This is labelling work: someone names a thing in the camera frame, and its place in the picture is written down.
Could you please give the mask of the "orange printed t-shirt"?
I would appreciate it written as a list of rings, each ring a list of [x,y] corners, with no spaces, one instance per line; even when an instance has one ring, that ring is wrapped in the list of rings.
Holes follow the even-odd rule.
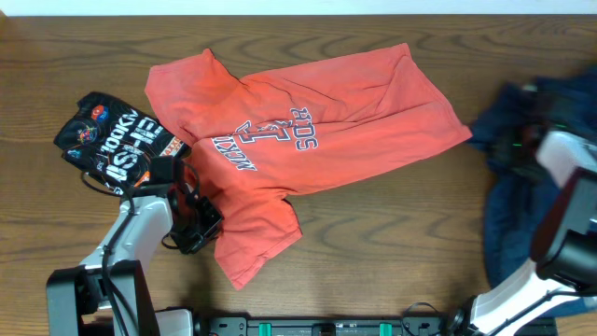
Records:
[[[222,214],[236,289],[302,235],[288,201],[436,156],[471,133],[399,44],[234,77],[210,51],[153,66],[146,96]]]

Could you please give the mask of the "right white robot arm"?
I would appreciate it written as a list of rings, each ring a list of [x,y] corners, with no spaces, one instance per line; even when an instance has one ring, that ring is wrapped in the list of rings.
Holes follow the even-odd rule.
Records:
[[[560,187],[535,232],[530,257],[496,288],[478,295],[451,323],[453,335],[513,335],[542,314],[596,295],[596,145],[551,131],[536,160]]]

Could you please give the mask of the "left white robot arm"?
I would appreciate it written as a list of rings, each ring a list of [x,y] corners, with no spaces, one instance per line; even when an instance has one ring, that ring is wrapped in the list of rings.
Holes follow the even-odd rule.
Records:
[[[145,270],[166,237],[194,254],[215,238],[222,216],[205,197],[172,184],[126,193],[101,243],[46,284],[52,335],[194,335],[188,308],[155,310]]]

